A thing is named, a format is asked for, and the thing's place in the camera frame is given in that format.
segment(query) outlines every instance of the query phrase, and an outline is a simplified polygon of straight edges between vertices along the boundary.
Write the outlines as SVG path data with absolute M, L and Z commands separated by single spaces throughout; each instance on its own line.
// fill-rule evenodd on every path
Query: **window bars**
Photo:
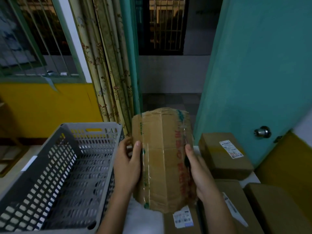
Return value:
M 181 50 L 186 0 L 150 0 L 150 42 L 154 49 Z
M 52 0 L 0 0 L 1 76 L 78 76 Z

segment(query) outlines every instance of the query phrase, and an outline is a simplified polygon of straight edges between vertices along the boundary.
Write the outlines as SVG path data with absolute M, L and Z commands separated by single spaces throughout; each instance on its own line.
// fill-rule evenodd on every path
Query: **plastic crate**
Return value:
M 0 232 L 95 233 L 123 138 L 113 122 L 62 124 L 2 194 Z

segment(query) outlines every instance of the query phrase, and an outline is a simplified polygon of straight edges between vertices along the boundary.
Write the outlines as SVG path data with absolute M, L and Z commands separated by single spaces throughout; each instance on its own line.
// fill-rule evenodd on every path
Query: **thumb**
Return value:
M 141 154 L 141 142 L 138 140 L 137 142 L 135 142 L 133 146 L 133 152 L 132 152 L 132 157 L 130 161 L 140 160 L 140 154 Z
M 189 161 L 190 161 L 192 168 L 197 168 L 198 166 L 200 166 L 200 163 L 199 163 L 196 155 L 194 154 L 192 147 L 189 144 L 185 145 L 185 153 L 186 153 L 187 157 L 189 158 Z

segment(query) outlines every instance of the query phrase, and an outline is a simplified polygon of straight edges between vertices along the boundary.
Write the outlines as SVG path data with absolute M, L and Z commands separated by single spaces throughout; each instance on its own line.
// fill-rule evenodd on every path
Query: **white sticker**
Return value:
M 248 227 L 248 223 L 244 220 L 244 218 L 241 216 L 241 214 L 235 208 L 235 206 L 233 205 L 231 200 L 228 198 L 228 196 L 224 192 L 222 192 L 222 193 L 223 193 L 224 201 L 227 204 L 227 206 L 231 212 L 232 217 L 235 218 L 237 221 L 239 221 L 241 224 L 243 224 L 245 227 Z
M 28 163 L 23 167 L 23 169 L 21 169 L 21 172 L 25 172 L 27 170 L 27 168 L 29 168 L 29 166 L 32 164 L 33 161 L 35 161 L 35 159 L 37 158 L 37 156 L 32 156 L 32 158 L 28 161 Z
M 244 155 L 236 149 L 236 147 L 229 140 L 220 141 L 220 145 L 228 152 L 232 159 L 244 157 Z
M 174 225 L 176 226 L 176 228 L 194 226 L 191 212 L 187 205 L 183 207 L 180 211 L 175 212 L 173 216 L 174 216 Z

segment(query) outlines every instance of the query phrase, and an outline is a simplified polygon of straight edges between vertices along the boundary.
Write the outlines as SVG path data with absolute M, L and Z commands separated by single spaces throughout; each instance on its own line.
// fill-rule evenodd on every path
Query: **yellow wall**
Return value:
M 312 222 L 312 149 L 289 132 L 255 171 L 262 183 L 290 193 Z
M 17 137 L 47 138 L 64 122 L 102 122 L 92 84 L 0 84 L 0 123 Z M 8 137 L 2 131 L 0 137 Z

